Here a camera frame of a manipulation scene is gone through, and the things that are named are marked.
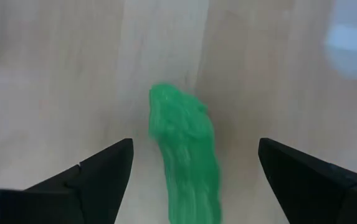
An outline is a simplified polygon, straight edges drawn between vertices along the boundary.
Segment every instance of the wooden surface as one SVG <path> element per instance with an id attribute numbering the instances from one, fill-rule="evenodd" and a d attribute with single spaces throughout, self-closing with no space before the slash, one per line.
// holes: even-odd
<path id="1" fill-rule="evenodd" d="M 339 1 L 349 0 L 0 0 L 0 187 L 23 189 L 131 137 L 117 223 L 168 223 L 147 97 L 172 82 L 209 106 L 224 223 L 287 223 L 259 138 L 357 172 L 357 80 L 325 46 Z"/>
<path id="2" fill-rule="evenodd" d="M 261 137 L 357 172 L 357 80 L 324 45 L 341 2 L 210 2 L 196 93 L 216 129 L 226 223 L 287 223 L 257 158 Z"/>

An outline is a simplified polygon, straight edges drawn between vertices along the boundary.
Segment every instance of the white object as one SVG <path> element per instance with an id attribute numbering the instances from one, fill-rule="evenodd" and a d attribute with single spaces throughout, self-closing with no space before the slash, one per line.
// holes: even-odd
<path id="1" fill-rule="evenodd" d="M 341 74 L 357 79 L 357 1 L 336 0 L 325 49 Z"/>

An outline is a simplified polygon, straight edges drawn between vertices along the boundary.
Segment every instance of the light wood grain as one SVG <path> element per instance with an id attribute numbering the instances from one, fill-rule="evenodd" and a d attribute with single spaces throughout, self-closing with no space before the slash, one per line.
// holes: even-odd
<path id="1" fill-rule="evenodd" d="M 287 223 L 259 138 L 357 172 L 357 80 L 324 46 L 337 2 L 0 0 L 0 187 L 23 189 L 131 137 L 117 223 L 167 223 L 147 97 L 172 82 L 209 106 L 224 223 Z"/>
<path id="2" fill-rule="evenodd" d="M 357 172 L 357 80 L 324 49 L 334 3 L 210 3 L 197 94 L 216 127 L 226 223 L 287 223 L 257 158 L 261 137 Z"/>

